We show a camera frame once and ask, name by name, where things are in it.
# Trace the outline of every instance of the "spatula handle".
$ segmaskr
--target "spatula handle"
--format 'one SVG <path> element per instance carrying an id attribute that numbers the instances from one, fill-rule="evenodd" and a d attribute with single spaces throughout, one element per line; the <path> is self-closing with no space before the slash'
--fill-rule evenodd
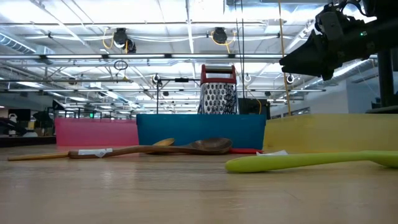
<path id="1" fill-rule="evenodd" d="M 8 161 L 26 161 L 34 159 L 55 159 L 55 158 L 66 158 L 66 157 L 68 157 L 68 152 L 59 152 L 59 153 L 48 153 L 48 154 L 38 154 L 38 155 L 13 156 L 13 157 L 8 157 Z"/>
<path id="2" fill-rule="evenodd" d="M 228 161 L 225 168 L 231 172 L 262 172 L 367 159 L 367 154 L 363 152 L 291 154 L 286 156 L 247 156 Z"/>
<path id="3" fill-rule="evenodd" d="M 178 146 L 131 146 L 125 147 L 121 149 L 112 149 L 112 151 L 103 150 L 103 154 L 101 151 L 94 150 L 72 150 L 69 151 L 68 157 L 71 159 L 96 159 L 96 158 L 104 158 L 111 156 L 120 156 L 125 154 L 132 154 L 137 152 L 180 152 L 180 153 L 191 153 L 194 149 L 190 149 L 187 147 L 178 147 Z"/>

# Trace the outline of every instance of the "green spatula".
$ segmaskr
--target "green spatula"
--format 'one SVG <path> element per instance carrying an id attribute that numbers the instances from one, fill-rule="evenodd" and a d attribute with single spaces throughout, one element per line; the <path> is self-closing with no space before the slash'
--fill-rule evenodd
<path id="1" fill-rule="evenodd" d="M 349 161 L 372 161 L 386 167 L 398 169 L 398 152 L 361 151 L 291 154 L 286 156 L 247 156 L 228 161 L 225 164 L 225 168 L 231 172 L 263 172 Z"/>

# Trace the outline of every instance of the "table surface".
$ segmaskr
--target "table surface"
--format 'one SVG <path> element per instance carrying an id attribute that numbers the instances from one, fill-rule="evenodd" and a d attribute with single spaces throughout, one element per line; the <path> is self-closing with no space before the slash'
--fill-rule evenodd
<path id="1" fill-rule="evenodd" d="M 372 162 L 231 174 L 241 155 L 6 161 L 45 152 L 0 149 L 0 223 L 398 223 L 398 170 Z"/>

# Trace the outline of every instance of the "pink box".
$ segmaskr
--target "pink box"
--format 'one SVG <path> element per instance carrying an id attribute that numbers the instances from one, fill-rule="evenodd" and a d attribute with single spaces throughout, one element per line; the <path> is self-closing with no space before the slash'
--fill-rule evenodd
<path id="1" fill-rule="evenodd" d="M 56 118 L 58 146 L 136 146 L 136 120 Z"/>

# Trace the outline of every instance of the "blue block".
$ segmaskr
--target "blue block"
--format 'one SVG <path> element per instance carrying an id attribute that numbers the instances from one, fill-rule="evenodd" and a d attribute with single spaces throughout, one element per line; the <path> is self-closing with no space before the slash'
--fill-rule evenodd
<path id="1" fill-rule="evenodd" d="M 139 144 L 175 138 L 182 146 L 208 138 L 228 138 L 234 148 L 262 149 L 265 115 L 138 114 Z"/>

